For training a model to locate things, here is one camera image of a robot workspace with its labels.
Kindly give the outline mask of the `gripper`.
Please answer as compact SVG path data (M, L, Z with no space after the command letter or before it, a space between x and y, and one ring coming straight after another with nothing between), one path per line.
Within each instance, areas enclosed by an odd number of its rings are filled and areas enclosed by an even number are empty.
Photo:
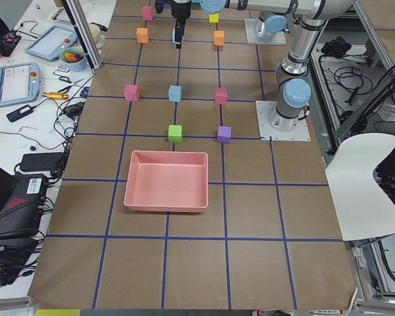
M181 49L185 20L187 20L191 15L191 0L172 0L171 14L176 19L174 27L174 43L177 49Z

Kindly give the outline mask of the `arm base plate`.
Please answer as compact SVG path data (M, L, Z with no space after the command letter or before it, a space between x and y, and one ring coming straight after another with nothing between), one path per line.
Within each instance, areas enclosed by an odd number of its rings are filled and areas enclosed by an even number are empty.
M261 140L310 142L303 110L296 118L283 118L277 113L276 101L256 101L256 114Z
M255 45L286 45L284 27L286 22L280 18L275 22L269 18L266 22L256 18L246 18L244 20L246 39L249 44Z

